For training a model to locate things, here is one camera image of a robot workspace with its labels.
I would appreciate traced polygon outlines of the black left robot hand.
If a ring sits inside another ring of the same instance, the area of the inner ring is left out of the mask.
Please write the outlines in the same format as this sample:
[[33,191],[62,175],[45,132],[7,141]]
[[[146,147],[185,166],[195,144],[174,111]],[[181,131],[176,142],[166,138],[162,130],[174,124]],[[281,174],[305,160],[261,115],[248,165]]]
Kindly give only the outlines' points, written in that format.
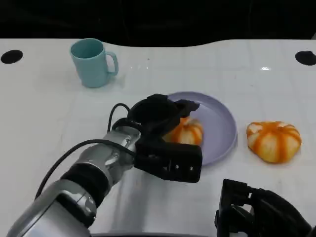
[[172,101],[166,95],[153,94],[136,103],[127,120],[141,125],[147,134],[179,143],[177,136],[187,128],[190,113],[198,108],[199,103],[191,100]]

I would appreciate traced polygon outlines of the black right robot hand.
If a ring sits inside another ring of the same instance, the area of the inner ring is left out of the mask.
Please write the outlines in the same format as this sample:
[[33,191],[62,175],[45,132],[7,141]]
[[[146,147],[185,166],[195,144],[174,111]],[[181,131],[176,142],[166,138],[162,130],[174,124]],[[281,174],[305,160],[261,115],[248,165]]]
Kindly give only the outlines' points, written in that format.
[[276,193],[224,179],[219,209],[216,211],[217,236],[245,233],[249,237],[314,237],[312,227],[301,213]]

